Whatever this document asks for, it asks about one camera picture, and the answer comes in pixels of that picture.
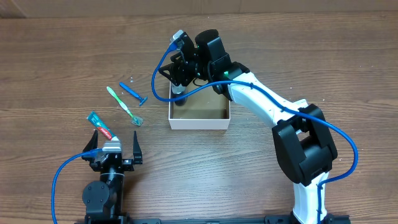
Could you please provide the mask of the clear bottle with dark liquid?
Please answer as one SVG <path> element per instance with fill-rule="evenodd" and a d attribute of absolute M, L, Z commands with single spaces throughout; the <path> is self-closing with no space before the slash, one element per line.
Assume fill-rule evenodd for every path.
<path fill-rule="evenodd" d="M 180 98 L 181 96 L 183 96 L 185 94 L 185 86 L 182 85 L 174 85 L 172 84 L 171 90 L 172 90 L 172 98 Z M 174 103 L 177 106 L 183 106 L 186 103 L 186 98 L 182 98 L 180 100 L 176 100 L 174 101 Z"/>

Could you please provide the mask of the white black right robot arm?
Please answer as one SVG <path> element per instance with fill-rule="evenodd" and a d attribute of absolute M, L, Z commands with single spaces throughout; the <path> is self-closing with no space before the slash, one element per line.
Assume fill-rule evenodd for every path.
<path fill-rule="evenodd" d="M 263 85 L 250 69 L 230 59 L 216 29 L 191 39 L 182 30 L 170 39 L 154 73 L 170 81 L 169 103 L 185 104 L 193 94 L 212 88 L 244 106 L 272 130 L 277 162 L 293 183 L 294 206 L 287 223 L 328 223 L 324 184 L 337 158 L 337 149 L 321 109 L 306 100 L 291 102 Z"/>

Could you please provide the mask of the green red toothpaste tube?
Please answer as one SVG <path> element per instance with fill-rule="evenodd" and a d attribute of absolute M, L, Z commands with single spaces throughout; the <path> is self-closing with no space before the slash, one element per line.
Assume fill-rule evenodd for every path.
<path fill-rule="evenodd" d="M 119 138 L 115 135 L 108 127 L 105 125 L 103 120 L 94 112 L 92 111 L 87 120 L 99 131 L 101 132 L 108 140 L 110 141 L 118 141 Z"/>

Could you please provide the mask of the white cardboard box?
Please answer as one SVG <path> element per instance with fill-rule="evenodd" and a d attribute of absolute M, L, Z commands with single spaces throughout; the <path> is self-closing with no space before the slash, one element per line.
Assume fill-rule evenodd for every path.
<path fill-rule="evenodd" d="M 182 106 L 170 102 L 168 119 L 175 130 L 227 130 L 230 108 L 230 101 L 209 87 L 186 98 Z"/>

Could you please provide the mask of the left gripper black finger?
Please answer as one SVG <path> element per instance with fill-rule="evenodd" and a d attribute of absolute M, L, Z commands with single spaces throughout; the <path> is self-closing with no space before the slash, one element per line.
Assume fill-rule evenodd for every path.
<path fill-rule="evenodd" d="M 84 161 L 93 161 L 95 158 L 95 149 L 98 148 L 98 131 L 95 130 L 91 139 L 83 149 L 83 153 L 87 152 L 88 154 L 82 156 Z"/>
<path fill-rule="evenodd" d="M 141 147 L 137 140 L 137 132 L 136 131 L 134 131 L 132 150 L 133 150 L 134 164 L 142 164 L 143 163 L 142 151 L 141 151 Z"/>

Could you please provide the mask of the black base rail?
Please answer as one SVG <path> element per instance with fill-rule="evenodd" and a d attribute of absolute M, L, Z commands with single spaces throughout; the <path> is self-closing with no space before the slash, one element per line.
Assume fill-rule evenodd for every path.
<path fill-rule="evenodd" d="M 292 224 L 300 223 L 291 213 L 290 215 L 266 215 L 261 218 L 213 218 L 213 219 L 183 219 L 183 220 L 161 220 L 159 218 L 132 219 L 121 217 L 119 220 L 106 221 L 77 221 L 78 224 L 84 223 L 130 223 L 130 224 Z"/>

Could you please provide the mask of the green toothbrush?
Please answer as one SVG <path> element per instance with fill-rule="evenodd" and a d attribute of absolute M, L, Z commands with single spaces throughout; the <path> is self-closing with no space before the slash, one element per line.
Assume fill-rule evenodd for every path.
<path fill-rule="evenodd" d="M 120 107 L 131 117 L 131 123 L 136 126 L 141 126 L 143 124 L 143 119 L 134 115 L 110 86 L 107 86 L 106 89 L 108 93 L 119 103 Z"/>

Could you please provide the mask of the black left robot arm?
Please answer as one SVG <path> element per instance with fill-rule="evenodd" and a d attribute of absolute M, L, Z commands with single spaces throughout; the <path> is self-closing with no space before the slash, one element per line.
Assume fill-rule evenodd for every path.
<path fill-rule="evenodd" d="M 124 173 L 134 170 L 134 165 L 142 164 L 142 151 L 133 134 L 132 157 L 123 158 L 119 140 L 106 141 L 98 147 L 98 132 L 93 133 L 84 148 L 81 158 L 89 162 L 99 180 L 90 182 L 83 190 L 82 201 L 86 206 L 85 223 L 132 223 L 128 213 L 123 212 Z"/>

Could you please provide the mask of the blue disposable razor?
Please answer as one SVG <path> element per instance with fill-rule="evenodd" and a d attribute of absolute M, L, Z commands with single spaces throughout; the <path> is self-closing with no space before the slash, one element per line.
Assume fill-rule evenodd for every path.
<path fill-rule="evenodd" d="M 130 95 L 132 95 L 135 99 L 139 101 L 139 106 L 142 106 L 148 99 L 148 97 L 142 97 L 140 94 L 138 94 L 136 91 L 128 87 L 126 84 L 123 82 L 119 83 L 119 86 L 126 90 Z"/>

